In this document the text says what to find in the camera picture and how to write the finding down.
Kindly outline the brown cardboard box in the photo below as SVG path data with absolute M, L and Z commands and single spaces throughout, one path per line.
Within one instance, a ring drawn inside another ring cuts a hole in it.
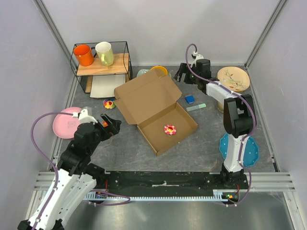
M 115 105 L 130 125 L 136 125 L 157 156 L 193 134 L 198 124 L 178 103 L 182 92 L 161 70 L 153 69 L 114 89 Z M 165 125 L 177 133 L 169 136 Z

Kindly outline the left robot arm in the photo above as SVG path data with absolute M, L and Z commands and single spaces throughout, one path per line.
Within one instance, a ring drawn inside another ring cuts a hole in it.
M 105 170 L 91 163 L 91 155 L 100 142 L 120 131 L 120 120 L 101 114 L 103 123 L 84 108 L 71 114 L 80 121 L 73 140 L 61 154 L 55 176 L 35 213 L 19 223 L 19 230 L 62 230 L 77 206 L 94 188 L 105 184 Z

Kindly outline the pink flower toy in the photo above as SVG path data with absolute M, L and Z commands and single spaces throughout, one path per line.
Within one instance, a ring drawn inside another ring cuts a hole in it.
M 165 125 L 164 132 L 169 136 L 173 136 L 177 133 L 177 129 L 174 125 Z

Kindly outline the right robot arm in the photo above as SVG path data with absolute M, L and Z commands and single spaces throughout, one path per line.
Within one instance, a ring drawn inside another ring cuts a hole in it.
M 213 78 L 208 59 L 196 59 L 191 64 L 181 63 L 174 79 L 180 82 L 183 74 L 186 84 L 196 84 L 200 91 L 224 106 L 223 124 L 228 142 L 218 183 L 224 188 L 232 188 L 246 180 L 244 153 L 250 133 L 256 127 L 252 96 L 236 93 L 226 88 L 219 79 Z

